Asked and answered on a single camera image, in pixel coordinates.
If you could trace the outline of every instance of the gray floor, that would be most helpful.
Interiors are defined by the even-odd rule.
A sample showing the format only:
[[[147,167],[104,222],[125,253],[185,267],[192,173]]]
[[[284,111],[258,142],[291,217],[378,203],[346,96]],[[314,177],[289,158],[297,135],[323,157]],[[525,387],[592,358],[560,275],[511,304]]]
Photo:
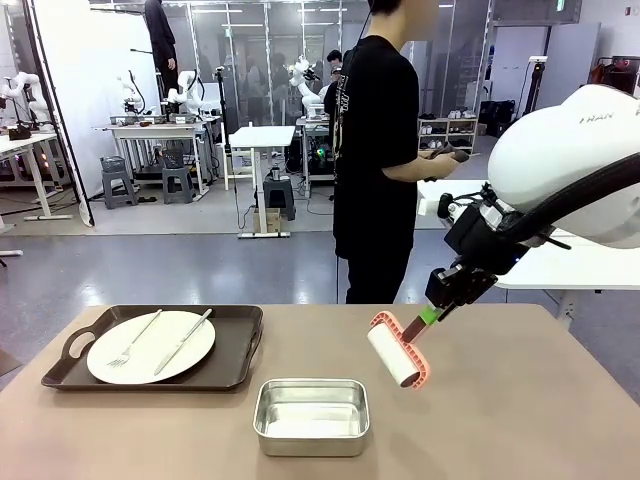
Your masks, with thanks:
[[[416,248],[398,297],[421,303],[429,273],[448,265],[442,231],[416,232]],[[233,235],[2,237],[0,249],[24,250],[0,269],[0,347],[32,359],[84,307],[99,304],[335,303],[330,233],[291,239]],[[344,299],[346,269],[340,269]],[[493,289],[484,302],[504,302]],[[509,302],[555,312],[539,291],[510,291]],[[585,294],[571,333],[640,402],[640,295]],[[15,373],[0,379],[0,388]]]
[[[450,177],[458,180],[484,180],[487,178],[489,153],[496,139],[478,137],[476,151],[467,163]],[[268,171],[270,163],[263,161],[263,172]],[[297,186],[299,176],[292,177],[293,186]],[[294,222],[287,222],[286,231],[291,232],[328,232],[333,225],[333,203],[329,201],[332,187],[316,187],[312,191],[311,200],[296,197],[297,217]],[[237,233],[238,218],[233,190],[226,191],[224,182],[217,181],[211,191],[197,203],[188,205],[164,205],[162,191],[158,188],[143,190],[139,195],[155,196],[155,203],[139,204],[135,207],[124,206],[115,210],[107,210],[103,202],[91,203],[96,221],[94,228],[87,228],[78,216],[78,207],[60,210],[59,214],[72,214],[72,220],[25,222],[25,214],[6,216],[6,223],[14,223],[16,227],[6,235],[10,236],[48,236],[48,235],[172,235],[172,234],[206,234]],[[0,212],[6,213],[32,207],[29,202],[35,198],[34,189],[0,189]],[[63,193],[50,200],[52,205],[65,205],[73,199],[72,192]],[[238,206],[241,216],[254,203],[250,180],[238,181]],[[26,215],[38,215],[38,212]],[[442,225],[435,217],[419,217],[416,228],[440,229]],[[251,215],[247,216],[247,231],[253,231]]]

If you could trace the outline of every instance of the silver cutlery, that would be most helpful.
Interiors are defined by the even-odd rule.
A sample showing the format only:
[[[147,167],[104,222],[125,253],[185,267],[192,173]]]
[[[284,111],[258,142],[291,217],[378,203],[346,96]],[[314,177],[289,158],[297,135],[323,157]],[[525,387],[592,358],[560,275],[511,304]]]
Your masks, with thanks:
[[[156,321],[156,319],[160,316],[161,313],[162,313],[162,309],[158,310],[153,316],[153,318],[149,321],[149,323],[147,323],[147,326],[140,331],[140,333],[136,336],[136,338],[133,339],[133,342],[129,344],[126,350],[122,352],[120,355],[118,355],[118,357],[116,357],[115,359],[107,363],[107,365],[110,367],[121,367],[122,365],[127,363],[131,358],[131,347],[133,347],[133,345],[138,341],[138,339],[142,336],[142,334],[149,329],[151,324]]]
[[[204,323],[204,321],[207,319],[207,317],[209,317],[209,315],[211,315],[212,312],[213,310],[211,309],[204,312],[204,315],[200,317],[200,319],[195,323],[195,325],[191,328],[191,330],[189,330],[189,332],[184,337],[182,337],[182,340],[180,340],[178,343],[174,345],[174,347],[169,351],[167,356],[164,357],[164,359],[160,362],[160,365],[158,365],[158,368],[156,369],[154,375],[160,375],[162,370],[164,370],[164,367],[166,367],[167,364],[173,359],[173,357],[176,356],[176,354],[184,346],[187,340],[189,340],[189,337],[193,335],[193,333],[198,329],[200,325]]]

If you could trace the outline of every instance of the plastic stool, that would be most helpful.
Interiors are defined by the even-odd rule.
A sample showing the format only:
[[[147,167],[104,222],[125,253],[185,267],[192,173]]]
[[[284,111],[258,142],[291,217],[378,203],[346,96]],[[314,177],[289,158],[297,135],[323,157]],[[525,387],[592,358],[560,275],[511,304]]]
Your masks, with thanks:
[[[296,219],[296,206],[293,200],[293,187],[291,180],[264,181],[264,201],[267,208],[283,208],[287,214],[287,220]]]
[[[133,191],[133,185],[129,179],[127,173],[127,167],[125,159],[122,157],[107,157],[101,158],[102,164],[102,188],[104,190],[104,202],[108,210],[131,203],[131,205],[137,205],[138,199]],[[114,180],[121,180],[126,193],[113,193],[112,182]]]
[[[165,150],[162,154],[164,165],[162,167],[162,193],[164,203],[171,200],[182,200],[184,203],[193,202],[193,181],[189,168],[185,167],[181,149]],[[180,181],[180,189],[176,185],[176,179]]]

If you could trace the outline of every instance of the ceiling light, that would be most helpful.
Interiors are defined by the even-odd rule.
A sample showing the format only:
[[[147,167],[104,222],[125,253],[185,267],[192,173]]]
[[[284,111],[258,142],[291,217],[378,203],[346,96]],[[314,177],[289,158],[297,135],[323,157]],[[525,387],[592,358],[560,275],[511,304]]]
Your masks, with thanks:
[[[193,13],[242,13],[242,10],[193,10]]]
[[[223,27],[264,27],[262,23],[223,23]]]

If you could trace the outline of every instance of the plate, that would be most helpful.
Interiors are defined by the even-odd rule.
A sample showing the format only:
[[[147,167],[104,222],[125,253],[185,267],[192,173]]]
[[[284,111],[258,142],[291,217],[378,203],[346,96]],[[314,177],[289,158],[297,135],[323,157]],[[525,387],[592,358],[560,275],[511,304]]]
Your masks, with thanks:
[[[160,362],[200,319],[200,315],[195,313],[162,312],[131,347],[127,363],[119,367],[107,365],[126,350],[154,315],[155,312],[132,318],[100,337],[87,356],[91,374],[103,382],[119,385],[159,382],[190,369],[213,347],[216,330],[210,320],[205,320],[162,372],[155,375]]]

